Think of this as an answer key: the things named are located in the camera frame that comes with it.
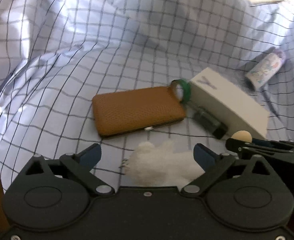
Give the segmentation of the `white plush bunny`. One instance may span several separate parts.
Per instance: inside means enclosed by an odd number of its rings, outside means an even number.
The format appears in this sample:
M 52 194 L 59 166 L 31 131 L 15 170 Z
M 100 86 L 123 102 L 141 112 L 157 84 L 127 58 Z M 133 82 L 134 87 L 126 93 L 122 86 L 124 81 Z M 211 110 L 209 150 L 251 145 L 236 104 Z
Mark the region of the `white plush bunny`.
M 141 187 L 175 186 L 181 190 L 204 174 L 191 151 L 175 153 L 171 140 L 159 146 L 146 141 L 140 143 L 128 159 L 123 161 L 124 173 Z

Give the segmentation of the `green wooden mushroom peg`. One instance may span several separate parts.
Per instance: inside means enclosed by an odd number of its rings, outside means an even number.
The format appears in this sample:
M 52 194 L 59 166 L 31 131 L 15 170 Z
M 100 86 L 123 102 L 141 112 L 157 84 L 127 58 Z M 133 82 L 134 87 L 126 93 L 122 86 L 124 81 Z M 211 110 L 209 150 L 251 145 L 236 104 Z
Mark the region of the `green wooden mushroom peg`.
M 248 131 L 237 131 L 231 136 L 231 138 L 244 142 L 252 142 L 252 135 Z

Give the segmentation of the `dark small bottle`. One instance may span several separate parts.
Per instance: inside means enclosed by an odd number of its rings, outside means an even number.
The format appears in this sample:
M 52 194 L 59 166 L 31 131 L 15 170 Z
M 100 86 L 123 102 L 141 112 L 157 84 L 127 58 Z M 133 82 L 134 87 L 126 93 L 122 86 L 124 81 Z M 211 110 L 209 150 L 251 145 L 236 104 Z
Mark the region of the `dark small bottle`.
M 222 139 L 226 135 L 228 127 L 214 115 L 192 102 L 188 106 L 194 111 L 193 119 L 216 139 Z

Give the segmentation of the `white rectangular box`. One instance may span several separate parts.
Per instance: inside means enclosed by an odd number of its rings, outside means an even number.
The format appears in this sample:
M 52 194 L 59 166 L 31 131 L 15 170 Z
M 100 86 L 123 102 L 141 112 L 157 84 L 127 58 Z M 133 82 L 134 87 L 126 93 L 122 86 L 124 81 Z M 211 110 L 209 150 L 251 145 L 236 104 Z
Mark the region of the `white rectangular box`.
M 265 139 L 269 111 L 239 87 L 207 67 L 189 81 L 191 102 L 227 126 L 227 134 L 247 131 Z

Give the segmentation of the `brown leather wallet case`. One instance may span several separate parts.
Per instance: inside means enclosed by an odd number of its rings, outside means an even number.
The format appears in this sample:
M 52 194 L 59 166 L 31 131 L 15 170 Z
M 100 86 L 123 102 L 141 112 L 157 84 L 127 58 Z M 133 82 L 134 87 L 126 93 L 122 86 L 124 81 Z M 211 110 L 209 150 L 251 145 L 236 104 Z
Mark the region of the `brown leather wallet case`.
M 95 127 L 101 138 L 179 122 L 186 112 L 169 86 L 97 94 L 92 99 Z

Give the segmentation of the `purple bunny bottle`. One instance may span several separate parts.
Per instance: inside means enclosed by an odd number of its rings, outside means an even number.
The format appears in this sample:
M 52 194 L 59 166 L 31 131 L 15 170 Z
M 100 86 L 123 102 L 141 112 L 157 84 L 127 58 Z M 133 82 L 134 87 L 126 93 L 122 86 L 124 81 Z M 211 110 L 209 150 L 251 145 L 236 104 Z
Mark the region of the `purple bunny bottle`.
M 261 89 L 280 70 L 286 60 L 285 52 L 274 49 L 245 76 L 255 91 Z

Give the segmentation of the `white checkered cloth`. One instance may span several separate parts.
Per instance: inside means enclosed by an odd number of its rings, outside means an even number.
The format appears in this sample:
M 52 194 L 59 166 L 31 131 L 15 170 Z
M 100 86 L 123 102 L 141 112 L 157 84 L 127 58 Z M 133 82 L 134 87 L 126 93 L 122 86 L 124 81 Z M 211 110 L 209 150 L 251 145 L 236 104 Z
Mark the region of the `white checkered cloth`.
M 267 137 L 294 141 L 294 5 L 248 0 L 0 0 L 0 179 L 35 154 L 57 159 L 98 142 L 94 174 L 126 185 L 121 163 L 142 141 L 223 152 L 188 116 L 178 124 L 99 138 L 97 94 L 165 86 L 213 68 L 244 91 L 245 74 L 273 48 L 286 62 L 249 95 L 269 112 Z

